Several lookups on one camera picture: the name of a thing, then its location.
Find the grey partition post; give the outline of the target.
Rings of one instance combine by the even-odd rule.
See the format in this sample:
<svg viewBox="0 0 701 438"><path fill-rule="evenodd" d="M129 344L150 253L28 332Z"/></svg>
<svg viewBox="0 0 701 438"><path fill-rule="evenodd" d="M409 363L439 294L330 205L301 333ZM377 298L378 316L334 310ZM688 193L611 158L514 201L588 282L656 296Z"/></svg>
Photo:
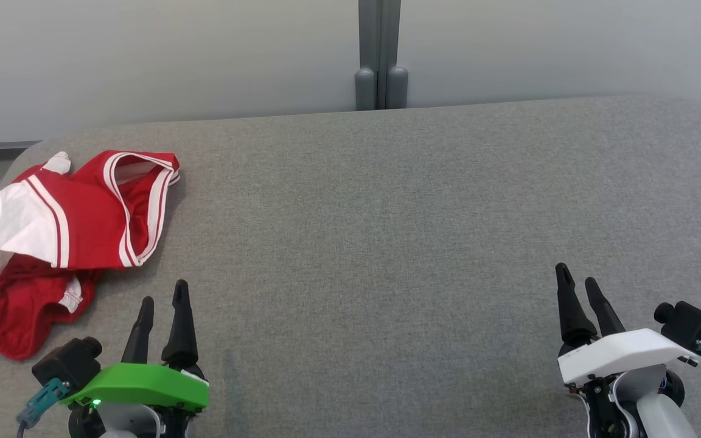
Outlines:
<svg viewBox="0 0 701 438"><path fill-rule="evenodd" d="M407 106L409 72L399 64L402 0L358 0L359 69L354 74L357 111Z"/></svg>

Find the red Bulls basketball jersey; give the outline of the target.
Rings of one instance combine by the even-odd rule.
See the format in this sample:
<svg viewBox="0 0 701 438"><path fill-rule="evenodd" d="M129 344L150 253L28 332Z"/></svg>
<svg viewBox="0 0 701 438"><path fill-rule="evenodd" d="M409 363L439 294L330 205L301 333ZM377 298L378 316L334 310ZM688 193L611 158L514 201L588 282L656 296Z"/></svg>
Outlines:
<svg viewBox="0 0 701 438"><path fill-rule="evenodd" d="M158 247L179 180L173 153L107 150L71 166L56 153L0 191L0 275L17 255L89 271L141 266Z"/></svg>

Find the red white-striped shorts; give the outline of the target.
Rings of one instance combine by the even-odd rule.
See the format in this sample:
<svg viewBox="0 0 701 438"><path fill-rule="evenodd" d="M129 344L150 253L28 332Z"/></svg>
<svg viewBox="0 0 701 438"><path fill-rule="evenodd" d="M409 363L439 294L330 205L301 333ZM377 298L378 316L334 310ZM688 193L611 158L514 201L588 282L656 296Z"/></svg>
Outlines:
<svg viewBox="0 0 701 438"><path fill-rule="evenodd" d="M57 324L80 319L103 271L67 271L16 254L0 274L0 354L23 361L42 348Z"/></svg>

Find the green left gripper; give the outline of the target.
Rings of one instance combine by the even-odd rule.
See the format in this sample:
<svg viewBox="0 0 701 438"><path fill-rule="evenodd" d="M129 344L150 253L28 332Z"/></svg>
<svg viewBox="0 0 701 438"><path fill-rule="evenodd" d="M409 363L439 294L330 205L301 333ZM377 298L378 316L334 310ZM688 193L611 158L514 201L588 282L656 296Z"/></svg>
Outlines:
<svg viewBox="0 0 701 438"><path fill-rule="evenodd" d="M69 438L192 438L211 392L209 381L195 366L197 333L184 279L176 281L172 306L172 329L161 355L167 366L146 364L154 321L154 301L146 296L122 363L102 369L64 401L71 411Z"/></svg>

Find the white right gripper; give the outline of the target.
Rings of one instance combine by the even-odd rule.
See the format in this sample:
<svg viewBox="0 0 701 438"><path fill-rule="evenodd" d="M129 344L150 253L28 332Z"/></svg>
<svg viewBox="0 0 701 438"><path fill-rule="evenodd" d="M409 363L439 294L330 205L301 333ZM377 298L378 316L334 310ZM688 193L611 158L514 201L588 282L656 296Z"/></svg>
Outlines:
<svg viewBox="0 0 701 438"><path fill-rule="evenodd" d="M649 328L626 331L596 279L588 277L588 301L601 336L577 299L575 281L565 263L554 267L557 309L563 346L557 354L562 385L587 392L591 384L606 383L614 396L645 396L661 392L668 366L682 360L698 366L701 358Z"/></svg>

